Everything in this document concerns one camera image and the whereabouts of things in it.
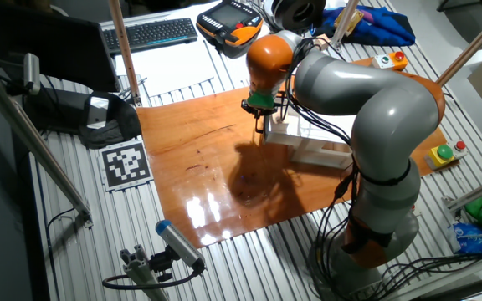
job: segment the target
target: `monitor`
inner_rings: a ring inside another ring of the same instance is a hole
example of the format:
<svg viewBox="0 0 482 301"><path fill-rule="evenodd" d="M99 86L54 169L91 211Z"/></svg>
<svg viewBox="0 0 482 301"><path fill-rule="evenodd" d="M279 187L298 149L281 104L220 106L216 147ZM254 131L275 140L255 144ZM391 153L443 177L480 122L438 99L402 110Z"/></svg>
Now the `monitor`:
<svg viewBox="0 0 482 301"><path fill-rule="evenodd" d="M98 23L0 3L0 59L26 53L38 56L41 74L94 91L120 90Z"/></svg>

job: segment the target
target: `blue cloth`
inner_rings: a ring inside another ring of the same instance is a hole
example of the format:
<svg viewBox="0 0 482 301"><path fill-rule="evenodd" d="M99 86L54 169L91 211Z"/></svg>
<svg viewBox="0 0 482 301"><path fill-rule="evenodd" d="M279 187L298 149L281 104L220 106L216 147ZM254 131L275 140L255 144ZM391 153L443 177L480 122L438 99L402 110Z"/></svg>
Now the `blue cloth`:
<svg viewBox="0 0 482 301"><path fill-rule="evenodd" d="M357 24L352 34L343 36L343 43L359 43L376 46L410 46L416 37L410 27L407 16L393 13L386 8L371 8L358 5L357 10L364 13L364 17ZM334 22L343 8L326 9L323 12L323 24L312 29L312 35L334 35Z"/></svg>

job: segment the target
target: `blue plastic bag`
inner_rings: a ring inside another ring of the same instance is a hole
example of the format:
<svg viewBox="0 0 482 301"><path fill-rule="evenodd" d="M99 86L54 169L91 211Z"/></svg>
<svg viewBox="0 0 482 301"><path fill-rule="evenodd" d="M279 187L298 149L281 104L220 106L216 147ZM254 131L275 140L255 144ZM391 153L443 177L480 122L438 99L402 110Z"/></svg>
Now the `blue plastic bag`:
<svg viewBox="0 0 482 301"><path fill-rule="evenodd" d="M482 253L482 229L479 226L458 222L451 227L460 245L460 250L457 253Z"/></svg>

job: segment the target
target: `white paper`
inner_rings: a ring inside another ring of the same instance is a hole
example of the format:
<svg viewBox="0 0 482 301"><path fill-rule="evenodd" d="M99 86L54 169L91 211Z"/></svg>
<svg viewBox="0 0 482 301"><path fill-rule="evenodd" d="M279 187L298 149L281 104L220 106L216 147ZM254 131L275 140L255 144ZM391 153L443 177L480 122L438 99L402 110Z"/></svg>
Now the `white paper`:
<svg viewBox="0 0 482 301"><path fill-rule="evenodd" d="M131 54L135 73L142 78L150 96L202 83L215 76L213 63L203 41L156 48ZM117 75L126 75L124 59L115 56Z"/></svg>

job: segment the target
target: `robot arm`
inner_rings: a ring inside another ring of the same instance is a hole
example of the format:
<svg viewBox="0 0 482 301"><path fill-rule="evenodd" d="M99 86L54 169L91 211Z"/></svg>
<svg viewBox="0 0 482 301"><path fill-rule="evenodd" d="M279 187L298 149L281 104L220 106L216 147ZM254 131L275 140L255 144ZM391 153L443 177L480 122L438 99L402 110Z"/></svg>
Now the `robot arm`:
<svg viewBox="0 0 482 301"><path fill-rule="evenodd" d="M272 54L293 55L296 46L292 44L298 45L300 40L292 34L263 37L249 49L247 104L253 109L262 109L251 101L262 95L274 104L286 77L279 66L287 63L273 64ZM277 38L289 43L274 43L272 39ZM255 59L259 56L266 60ZM341 278L344 285L347 281L358 283L362 273L404 252L418 232L411 207L418 198L420 175L410 155L443 118L444 95L428 79L346 63L315 48L301 60L294 87L296 101L307 109L324 115L356 115L351 148L361 174L360 189L347 228L327 256L337 273L346 274Z"/></svg>
<svg viewBox="0 0 482 301"><path fill-rule="evenodd" d="M444 116L425 83L313 51L297 70L295 95L320 114L357 115L351 133L356 163L364 176L389 181L407 170L408 157Z"/></svg>

